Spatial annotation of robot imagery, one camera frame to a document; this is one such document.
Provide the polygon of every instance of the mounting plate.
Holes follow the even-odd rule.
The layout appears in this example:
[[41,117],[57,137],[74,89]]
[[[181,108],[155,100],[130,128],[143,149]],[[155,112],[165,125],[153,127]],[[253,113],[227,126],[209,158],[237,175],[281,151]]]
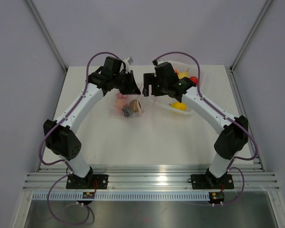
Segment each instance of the mounting plate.
[[207,182],[205,174],[193,174],[191,175],[191,179],[188,179],[188,182],[192,184],[192,188],[194,190],[205,190],[205,189],[221,190],[223,189],[222,188],[223,184],[224,184],[224,189],[234,189],[234,184],[231,174],[226,174],[225,177],[220,181],[220,183],[215,184],[214,187],[210,186],[210,184]]
[[76,175],[70,175],[67,178],[66,189],[94,189],[95,181],[97,181],[97,189],[107,189],[109,175],[92,174],[91,180],[80,178]]

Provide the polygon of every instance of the white table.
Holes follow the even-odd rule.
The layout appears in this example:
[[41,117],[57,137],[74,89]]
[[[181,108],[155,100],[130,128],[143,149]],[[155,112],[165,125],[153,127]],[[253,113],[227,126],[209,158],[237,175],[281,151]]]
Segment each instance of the white table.
[[[201,65],[204,73],[202,92],[226,111],[239,116],[235,99],[223,65]],[[90,72],[98,66],[91,66]],[[137,83],[154,66],[131,66]],[[61,115],[82,91],[85,66],[72,66],[63,85],[55,118]],[[184,117],[154,106],[141,118],[110,118],[113,93],[98,102],[78,129],[81,154],[89,164],[106,165],[200,165],[211,164],[218,135],[198,114]],[[248,145],[239,153],[251,157]],[[58,159],[48,148],[44,160]],[[252,164],[236,160],[235,163]]]

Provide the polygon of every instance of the wall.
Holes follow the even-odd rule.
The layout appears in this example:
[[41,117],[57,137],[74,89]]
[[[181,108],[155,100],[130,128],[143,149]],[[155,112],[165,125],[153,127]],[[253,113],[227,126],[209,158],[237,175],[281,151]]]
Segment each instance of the wall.
[[273,3],[236,77],[261,158],[285,199],[285,0]]
[[[34,0],[68,66],[100,51],[150,64],[168,51],[230,66],[265,0]],[[174,60],[190,62],[187,58]],[[103,64],[97,58],[94,64]]]
[[63,73],[22,0],[0,0],[0,228],[11,224],[26,174],[38,163]]

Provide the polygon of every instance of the brown object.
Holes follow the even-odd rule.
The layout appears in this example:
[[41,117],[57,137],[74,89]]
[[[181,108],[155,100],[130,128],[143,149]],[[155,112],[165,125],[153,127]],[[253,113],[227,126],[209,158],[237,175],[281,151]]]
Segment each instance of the brown object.
[[137,107],[137,103],[139,104],[139,107],[141,108],[141,103],[139,103],[138,100],[132,100],[130,103],[129,103],[129,106],[132,108],[132,110],[136,113],[138,112],[138,107]]

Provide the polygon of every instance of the red ball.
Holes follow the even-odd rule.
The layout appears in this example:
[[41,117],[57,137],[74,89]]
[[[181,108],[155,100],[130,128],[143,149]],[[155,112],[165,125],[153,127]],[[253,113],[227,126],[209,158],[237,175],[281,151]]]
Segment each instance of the red ball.
[[199,80],[197,77],[191,77],[190,80],[194,82],[196,85],[198,84]]

